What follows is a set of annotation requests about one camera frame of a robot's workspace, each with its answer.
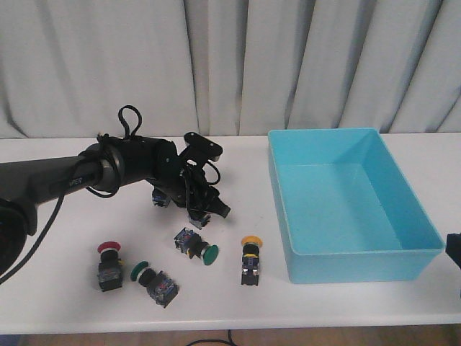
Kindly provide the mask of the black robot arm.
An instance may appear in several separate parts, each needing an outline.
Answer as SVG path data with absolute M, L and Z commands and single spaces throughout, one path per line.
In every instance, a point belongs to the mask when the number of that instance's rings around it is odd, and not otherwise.
M 193 132 L 184 141 L 186 148 L 178 152 L 165 139 L 102 136 L 77 156 L 1 164 L 1 272 L 13 275 L 28 261 L 17 258 L 37 230 L 37 207 L 58 201 L 42 231 L 46 234 L 64 196 L 82 189 L 110 198 L 121 187 L 145 180 L 154 187 L 156 203 L 187 209 L 197 228 L 211 213 L 225 218 L 230 208 L 203 169 L 220 158 L 222 147 Z

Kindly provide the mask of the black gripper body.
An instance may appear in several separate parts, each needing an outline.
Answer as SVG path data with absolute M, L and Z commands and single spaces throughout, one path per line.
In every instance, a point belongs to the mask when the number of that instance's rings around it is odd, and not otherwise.
M 210 160 L 200 161 L 196 158 L 186 158 L 180 162 L 177 176 L 161 182 L 153 179 L 153 188 L 158 188 L 166 193 L 171 202 L 179 208 L 187 210 L 187 204 L 192 203 L 196 208 L 206 210 L 212 199 L 216 197 L 213 187 L 216 181 L 208 181 L 204 166 L 209 165 L 214 171 L 216 166 Z

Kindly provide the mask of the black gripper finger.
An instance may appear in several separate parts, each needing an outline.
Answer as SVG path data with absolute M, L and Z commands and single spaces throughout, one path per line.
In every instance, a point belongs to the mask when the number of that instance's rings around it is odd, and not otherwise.
M 231 208 L 226 205 L 218 196 L 214 197 L 208 206 L 208 211 L 226 218 L 231 211 Z
M 196 208 L 192 203 L 187 204 L 187 212 L 191 222 L 209 221 L 209 213 L 206 210 Z
M 461 236 L 460 234 L 448 234 L 445 252 L 449 258 L 461 268 Z

